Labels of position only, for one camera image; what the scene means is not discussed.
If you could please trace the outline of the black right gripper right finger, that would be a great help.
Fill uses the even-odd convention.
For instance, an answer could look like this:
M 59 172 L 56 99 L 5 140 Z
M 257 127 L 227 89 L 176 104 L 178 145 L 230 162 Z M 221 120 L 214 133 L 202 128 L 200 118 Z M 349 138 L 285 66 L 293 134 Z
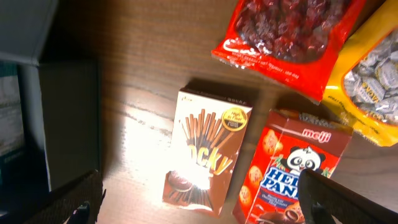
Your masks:
M 397 213 L 311 170 L 298 180 L 298 200 L 307 224 L 397 223 Z

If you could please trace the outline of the black gift box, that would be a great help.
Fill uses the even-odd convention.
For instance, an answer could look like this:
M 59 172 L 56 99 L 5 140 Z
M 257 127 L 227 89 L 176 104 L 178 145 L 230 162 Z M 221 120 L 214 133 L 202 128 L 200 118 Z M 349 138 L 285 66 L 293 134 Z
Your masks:
M 1 214 L 100 168 L 98 65 L 59 23 L 61 1 L 1 1 L 1 62 L 17 65 L 23 155 Z

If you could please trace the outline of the red Hello Panda box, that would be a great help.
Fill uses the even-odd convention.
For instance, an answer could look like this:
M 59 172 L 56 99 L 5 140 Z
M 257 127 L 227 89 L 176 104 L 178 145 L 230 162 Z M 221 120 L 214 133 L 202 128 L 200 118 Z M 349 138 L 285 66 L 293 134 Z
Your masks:
M 239 223 L 305 223 L 299 204 L 301 171 L 329 178 L 353 129 L 292 110 L 271 110 L 233 215 Z

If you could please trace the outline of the red raisin bag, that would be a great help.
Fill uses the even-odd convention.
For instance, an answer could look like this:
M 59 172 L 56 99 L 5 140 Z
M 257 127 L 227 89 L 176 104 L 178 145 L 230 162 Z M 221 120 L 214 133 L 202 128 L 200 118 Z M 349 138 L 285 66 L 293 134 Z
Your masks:
M 240 0 L 212 55 L 319 103 L 365 0 Z

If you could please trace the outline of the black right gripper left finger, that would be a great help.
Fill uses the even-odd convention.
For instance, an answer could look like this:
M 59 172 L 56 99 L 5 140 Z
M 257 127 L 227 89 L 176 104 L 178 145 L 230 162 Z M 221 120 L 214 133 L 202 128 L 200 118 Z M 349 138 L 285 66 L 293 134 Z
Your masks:
M 106 191 L 98 170 L 91 170 L 45 197 L 1 217 L 1 224 L 95 224 Z

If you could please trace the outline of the teal cookie box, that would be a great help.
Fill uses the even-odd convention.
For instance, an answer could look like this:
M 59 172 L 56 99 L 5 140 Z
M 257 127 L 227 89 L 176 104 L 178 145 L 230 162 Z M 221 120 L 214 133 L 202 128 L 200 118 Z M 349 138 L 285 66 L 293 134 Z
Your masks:
M 23 155 L 24 143 L 17 65 L 1 62 L 1 185 L 11 181 L 13 163 Z

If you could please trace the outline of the brown Pocky box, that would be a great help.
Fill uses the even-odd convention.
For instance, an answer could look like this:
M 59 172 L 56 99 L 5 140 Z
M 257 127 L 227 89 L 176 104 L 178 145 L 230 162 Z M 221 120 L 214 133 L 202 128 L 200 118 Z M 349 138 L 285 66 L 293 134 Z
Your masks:
M 243 100 L 179 90 L 163 202 L 220 216 L 251 111 Z

